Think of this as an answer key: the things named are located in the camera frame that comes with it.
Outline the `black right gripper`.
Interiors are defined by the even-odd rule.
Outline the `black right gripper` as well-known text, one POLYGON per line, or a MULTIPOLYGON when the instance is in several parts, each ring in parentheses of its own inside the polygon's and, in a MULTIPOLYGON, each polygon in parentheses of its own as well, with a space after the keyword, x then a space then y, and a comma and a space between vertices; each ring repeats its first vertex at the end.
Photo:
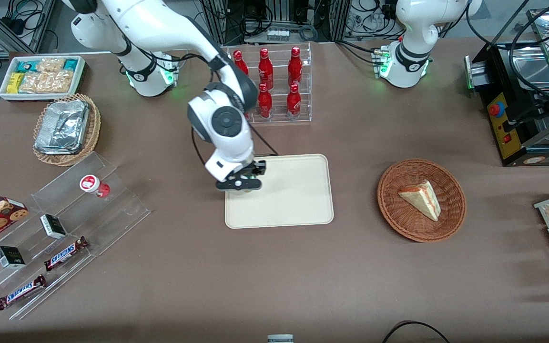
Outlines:
POLYGON ((248 180, 255 179, 258 176, 264 175, 266 172, 266 160, 255 160, 240 170, 230 173, 227 176, 227 181, 232 180, 248 180))

